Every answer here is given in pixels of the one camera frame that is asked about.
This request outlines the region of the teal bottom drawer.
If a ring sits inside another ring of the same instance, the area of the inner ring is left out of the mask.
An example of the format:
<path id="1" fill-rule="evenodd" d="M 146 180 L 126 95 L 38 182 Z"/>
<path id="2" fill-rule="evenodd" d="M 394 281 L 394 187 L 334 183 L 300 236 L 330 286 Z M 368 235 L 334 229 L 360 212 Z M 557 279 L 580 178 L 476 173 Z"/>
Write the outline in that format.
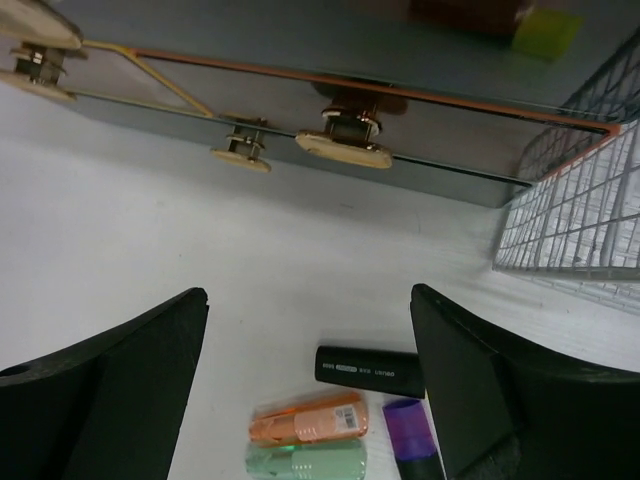
<path id="1" fill-rule="evenodd" d="M 122 102 L 80 96 L 71 109 L 93 120 L 219 148 L 227 144 L 232 126 L 214 120 L 156 110 Z M 293 138 L 265 133 L 264 156 L 375 183 L 441 196 L 489 208 L 501 208 L 531 185 L 462 169 L 396 158 L 389 169 L 371 169 L 335 162 L 304 152 Z"/>

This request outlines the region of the yellow cap black highlighter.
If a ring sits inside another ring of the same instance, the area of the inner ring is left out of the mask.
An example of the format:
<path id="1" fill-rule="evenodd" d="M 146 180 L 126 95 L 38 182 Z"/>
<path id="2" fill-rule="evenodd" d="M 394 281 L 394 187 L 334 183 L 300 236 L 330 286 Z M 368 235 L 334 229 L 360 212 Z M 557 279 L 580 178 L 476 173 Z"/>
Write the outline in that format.
<path id="1" fill-rule="evenodd" d="M 415 353 L 321 345 L 314 365 L 319 382 L 424 399 L 426 388 Z"/>

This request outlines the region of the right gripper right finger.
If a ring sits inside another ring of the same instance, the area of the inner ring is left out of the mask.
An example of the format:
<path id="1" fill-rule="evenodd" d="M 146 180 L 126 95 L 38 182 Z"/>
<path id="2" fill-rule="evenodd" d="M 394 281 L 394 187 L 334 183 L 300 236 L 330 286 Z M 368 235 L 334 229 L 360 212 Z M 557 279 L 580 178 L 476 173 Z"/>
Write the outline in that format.
<path id="1" fill-rule="evenodd" d="M 638 478 L 638 373 L 553 351 L 425 284 L 410 310 L 446 478 Z"/>

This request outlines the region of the purple cap black highlighter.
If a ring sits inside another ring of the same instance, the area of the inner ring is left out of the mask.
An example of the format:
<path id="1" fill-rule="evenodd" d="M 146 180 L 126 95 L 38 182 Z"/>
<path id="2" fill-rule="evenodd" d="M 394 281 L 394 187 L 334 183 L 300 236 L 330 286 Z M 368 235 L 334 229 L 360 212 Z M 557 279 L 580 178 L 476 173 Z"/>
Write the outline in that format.
<path id="1" fill-rule="evenodd" d="M 402 480 L 443 480 L 438 450 L 422 402 L 395 400 L 383 406 L 394 459 Z"/>

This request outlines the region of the orange pastel highlighter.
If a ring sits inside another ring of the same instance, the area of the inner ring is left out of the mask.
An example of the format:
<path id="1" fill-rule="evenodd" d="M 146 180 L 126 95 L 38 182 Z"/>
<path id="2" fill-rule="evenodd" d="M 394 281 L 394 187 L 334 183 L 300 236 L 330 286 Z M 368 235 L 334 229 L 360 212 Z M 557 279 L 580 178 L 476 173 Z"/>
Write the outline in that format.
<path id="1" fill-rule="evenodd" d="M 360 438 L 369 428 L 369 409 L 357 392 L 325 395 L 255 416 L 249 440 L 264 447 L 306 445 Z"/>

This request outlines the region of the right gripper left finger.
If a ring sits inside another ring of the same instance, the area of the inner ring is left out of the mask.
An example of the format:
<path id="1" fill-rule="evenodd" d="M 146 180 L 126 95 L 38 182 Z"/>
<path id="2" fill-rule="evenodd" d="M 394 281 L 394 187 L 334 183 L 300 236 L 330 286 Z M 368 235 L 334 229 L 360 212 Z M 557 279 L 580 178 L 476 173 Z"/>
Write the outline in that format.
<path id="1" fill-rule="evenodd" d="M 1 372 L 4 479 L 165 479 L 202 350 L 208 296 Z"/>

